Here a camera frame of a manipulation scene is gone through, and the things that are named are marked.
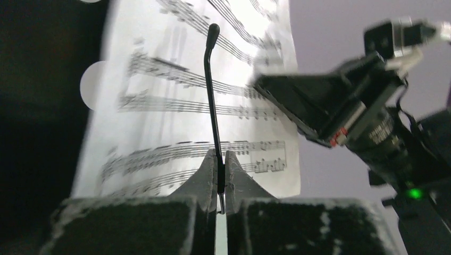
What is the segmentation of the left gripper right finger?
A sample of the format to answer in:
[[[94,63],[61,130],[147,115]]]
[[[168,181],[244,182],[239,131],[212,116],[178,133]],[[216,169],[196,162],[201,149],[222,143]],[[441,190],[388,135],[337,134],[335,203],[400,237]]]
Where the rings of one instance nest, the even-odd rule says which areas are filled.
[[[277,199],[225,155],[229,254],[397,254],[373,203],[349,198]]]

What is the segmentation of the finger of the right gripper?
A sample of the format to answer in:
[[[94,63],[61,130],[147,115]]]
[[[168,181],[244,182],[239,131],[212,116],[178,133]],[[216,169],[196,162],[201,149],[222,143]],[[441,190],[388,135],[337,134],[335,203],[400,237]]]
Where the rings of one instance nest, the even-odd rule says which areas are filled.
[[[253,87],[273,102],[300,131],[348,131],[356,121],[356,63],[324,74],[261,74]]]
[[[261,88],[308,140],[332,147],[334,119],[338,114],[338,88]]]

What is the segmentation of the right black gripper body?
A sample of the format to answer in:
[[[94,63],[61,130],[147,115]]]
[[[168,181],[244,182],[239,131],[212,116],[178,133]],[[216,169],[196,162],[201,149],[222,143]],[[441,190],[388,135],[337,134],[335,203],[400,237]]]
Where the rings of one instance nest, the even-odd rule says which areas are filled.
[[[383,57],[372,53],[334,70],[333,74],[346,88],[346,95],[337,131],[329,140],[332,147],[357,140],[388,99],[405,84],[398,72],[386,69],[386,65]]]

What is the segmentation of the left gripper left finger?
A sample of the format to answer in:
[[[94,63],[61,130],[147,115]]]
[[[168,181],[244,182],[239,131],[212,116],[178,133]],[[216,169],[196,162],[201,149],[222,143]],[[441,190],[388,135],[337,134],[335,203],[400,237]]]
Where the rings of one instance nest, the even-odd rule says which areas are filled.
[[[217,159],[165,197],[64,200],[40,254],[214,254]]]

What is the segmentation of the sheet music page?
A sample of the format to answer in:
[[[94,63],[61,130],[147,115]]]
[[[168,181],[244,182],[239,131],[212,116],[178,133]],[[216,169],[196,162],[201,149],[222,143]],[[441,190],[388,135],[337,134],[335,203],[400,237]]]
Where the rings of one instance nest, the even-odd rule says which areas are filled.
[[[300,192],[297,127],[251,83],[296,71],[288,1],[111,1],[104,66],[73,197],[165,196],[214,148],[204,78],[208,27],[222,151],[276,197]]]

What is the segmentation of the black music stand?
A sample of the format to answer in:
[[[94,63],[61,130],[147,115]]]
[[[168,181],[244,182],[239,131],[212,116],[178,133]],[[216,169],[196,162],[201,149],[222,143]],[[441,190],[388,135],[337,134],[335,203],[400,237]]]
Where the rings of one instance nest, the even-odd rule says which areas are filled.
[[[37,254],[69,192],[87,110],[76,86],[99,57],[108,1],[1,1],[1,254]]]

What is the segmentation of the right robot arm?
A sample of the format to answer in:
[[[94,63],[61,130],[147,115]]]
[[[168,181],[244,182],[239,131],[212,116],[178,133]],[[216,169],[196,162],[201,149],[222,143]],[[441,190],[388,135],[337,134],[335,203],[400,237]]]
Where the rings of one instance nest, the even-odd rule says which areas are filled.
[[[377,53],[326,74],[262,74],[254,88],[307,140],[344,146],[369,168],[371,186],[390,185],[383,201],[398,215],[409,254],[450,254],[450,109],[420,121],[400,119],[387,100],[408,83]]]

